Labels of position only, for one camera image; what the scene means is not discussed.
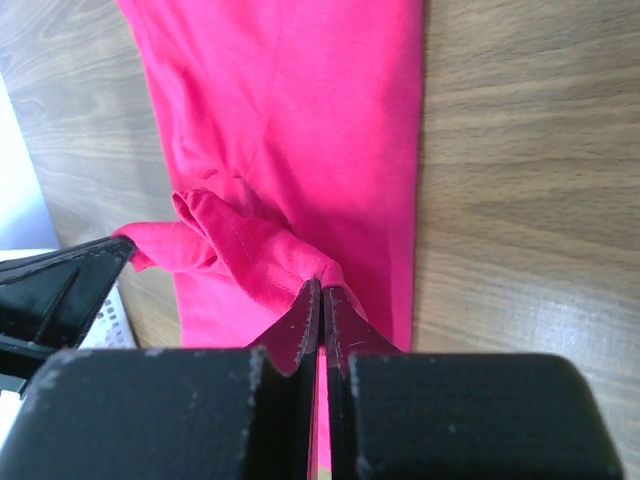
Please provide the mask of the pink t shirt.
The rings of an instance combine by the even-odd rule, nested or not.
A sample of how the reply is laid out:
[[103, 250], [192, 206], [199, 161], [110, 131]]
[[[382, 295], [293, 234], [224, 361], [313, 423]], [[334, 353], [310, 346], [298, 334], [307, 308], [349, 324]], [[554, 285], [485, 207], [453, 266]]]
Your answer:
[[411, 345], [419, 1], [123, 1], [173, 222], [121, 229], [174, 280], [182, 343], [241, 347], [303, 284]]

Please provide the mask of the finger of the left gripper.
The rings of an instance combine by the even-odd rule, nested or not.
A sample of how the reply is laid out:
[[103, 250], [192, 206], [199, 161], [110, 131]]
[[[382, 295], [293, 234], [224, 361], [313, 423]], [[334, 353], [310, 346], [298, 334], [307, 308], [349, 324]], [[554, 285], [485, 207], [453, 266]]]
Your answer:
[[125, 237], [3, 251], [1, 339], [44, 350], [79, 347], [134, 252]]

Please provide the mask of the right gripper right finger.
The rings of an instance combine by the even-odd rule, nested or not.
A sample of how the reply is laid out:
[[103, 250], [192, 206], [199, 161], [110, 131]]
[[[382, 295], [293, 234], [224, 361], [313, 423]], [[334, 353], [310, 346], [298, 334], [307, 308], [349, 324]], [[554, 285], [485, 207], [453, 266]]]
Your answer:
[[337, 479], [620, 479], [588, 382], [542, 353], [404, 353], [323, 292]]

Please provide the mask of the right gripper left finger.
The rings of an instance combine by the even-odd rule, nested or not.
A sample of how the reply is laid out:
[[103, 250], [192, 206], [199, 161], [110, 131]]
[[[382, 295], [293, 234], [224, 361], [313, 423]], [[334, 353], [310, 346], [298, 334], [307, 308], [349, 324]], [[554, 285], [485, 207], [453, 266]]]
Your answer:
[[39, 369], [5, 479], [312, 479], [321, 289], [240, 349], [77, 350]]

